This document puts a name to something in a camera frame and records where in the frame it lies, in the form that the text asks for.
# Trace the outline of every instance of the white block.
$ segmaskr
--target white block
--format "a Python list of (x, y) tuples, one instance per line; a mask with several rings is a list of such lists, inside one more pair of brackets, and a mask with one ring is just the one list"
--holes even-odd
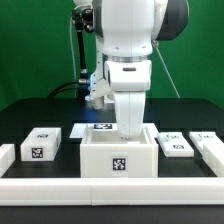
[(15, 146), (13, 144), (3, 144), (0, 147), (0, 177), (8, 170), (15, 161)]
[(206, 143), (216, 145), (218, 148), (223, 147), (223, 142), (215, 132), (190, 132), (189, 137), (201, 154)]
[(161, 132), (157, 137), (167, 157), (193, 157), (194, 150), (181, 132)]
[(157, 177), (158, 145), (143, 128), (138, 138), (86, 128), (80, 145), (81, 177)]
[(53, 161), (61, 143), (61, 128), (34, 128), (21, 144), (22, 161)]
[(205, 143), (202, 158), (218, 177), (224, 177), (224, 144), (223, 147), (219, 146)]

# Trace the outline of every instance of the white platform edge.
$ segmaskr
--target white platform edge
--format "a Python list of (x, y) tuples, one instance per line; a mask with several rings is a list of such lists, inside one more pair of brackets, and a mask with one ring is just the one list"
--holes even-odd
[(0, 205), (224, 204), (224, 178), (0, 179)]
[[(109, 131), (111, 130), (117, 130), (117, 124), (116, 123), (75, 123), (73, 125), (71, 134), (69, 138), (82, 138), (85, 132), (86, 127), (94, 127), (94, 124), (111, 124), (112, 125), (112, 129), (109, 129)], [(153, 138), (157, 138), (158, 135), (158, 130), (155, 126), (154, 123), (143, 123), (143, 127), (147, 128), (148, 130), (150, 130), (150, 133), (152, 135)]]

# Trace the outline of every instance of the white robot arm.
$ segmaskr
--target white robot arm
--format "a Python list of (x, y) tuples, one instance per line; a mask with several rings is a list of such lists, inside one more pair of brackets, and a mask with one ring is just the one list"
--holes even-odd
[(97, 45), (97, 68), (91, 99), (96, 108), (104, 95), (115, 102), (118, 133), (140, 135), (145, 92), (150, 89), (151, 41), (171, 40), (186, 26), (187, 0), (74, 0), (91, 5)]

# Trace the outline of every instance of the white box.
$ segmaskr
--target white box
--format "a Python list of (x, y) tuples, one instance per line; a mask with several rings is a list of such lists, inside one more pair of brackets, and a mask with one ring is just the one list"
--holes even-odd
[(3, 144), (0, 147), (0, 177), (8, 170), (15, 161), (15, 146), (13, 144)]
[(147, 130), (127, 140), (117, 130), (87, 127), (80, 145), (81, 177), (157, 177), (158, 145)]
[(21, 144), (22, 161), (53, 161), (61, 143), (61, 128), (34, 128)]

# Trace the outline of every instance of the black table surface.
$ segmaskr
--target black table surface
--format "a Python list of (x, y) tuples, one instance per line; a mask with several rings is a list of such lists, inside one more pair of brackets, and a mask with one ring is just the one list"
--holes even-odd
[[(115, 123), (113, 110), (96, 111), (77, 99), (23, 99), (0, 112), (0, 144), (15, 144), (16, 161), (2, 178), (80, 178), (79, 144), (70, 139), (75, 123)], [(215, 131), (224, 140), (224, 111), (202, 99), (147, 99), (145, 123), (181, 131), (194, 158), (166, 158), (159, 151), (159, 177), (213, 177), (191, 143), (190, 131)], [(53, 162), (21, 162), (20, 144), (34, 127), (61, 127)], [(2, 223), (223, 223), (224, 206), (45, 206), (0, 207)]]

